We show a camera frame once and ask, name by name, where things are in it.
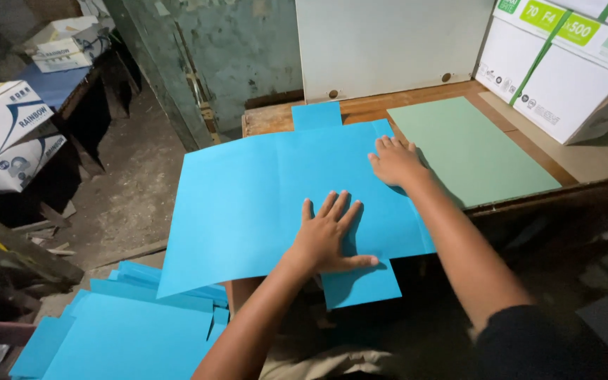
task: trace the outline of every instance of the black sleeve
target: black sleeve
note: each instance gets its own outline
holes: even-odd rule
[[[477,338],[483,379],[583,379],[555,326],[535,306],[514,306],[489,318]]]

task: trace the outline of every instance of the white board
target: white board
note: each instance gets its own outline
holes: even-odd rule
[[[447,83],[468,81],[494,0],[296,5],[304,94],[319,103],[437,86],[445,74]]]

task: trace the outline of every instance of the light green cardboard sheet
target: light green cardboard sheet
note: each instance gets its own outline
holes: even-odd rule
[[[462,208],[561,186],[464,97],[388,113]]]

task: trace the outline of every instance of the hand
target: hand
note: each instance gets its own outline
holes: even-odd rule
[[[393,136],[390,139],[384,135],[375,142],[377,154],[367,155],[374,174],[389,186],[404,187],[405,182],[415,175],[427,174],[417,156],[417,147],[414,142],[405,149],[398,139]]]
[[[379,264],[379,260],[372,255],[342,255],[342,238],[349,232],[361,206],[360,201],[355,201],[349,211],[342,215],[348,197],[346,190],[339,197],[332,191],[315,218],[311,217],[311,201],[305,199],[302,226],[292,247],[283,255],[283,260],[292,263],[297,270],[309,271],[309,274],[350,271]]]

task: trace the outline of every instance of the blue tabletop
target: blue tabletop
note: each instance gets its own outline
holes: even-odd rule
[[[39,94],[41,100],[57,111],[89,73],[90,67],[42,73],[37,65],[32,63],[15,79],[28,82],[32,89]]]

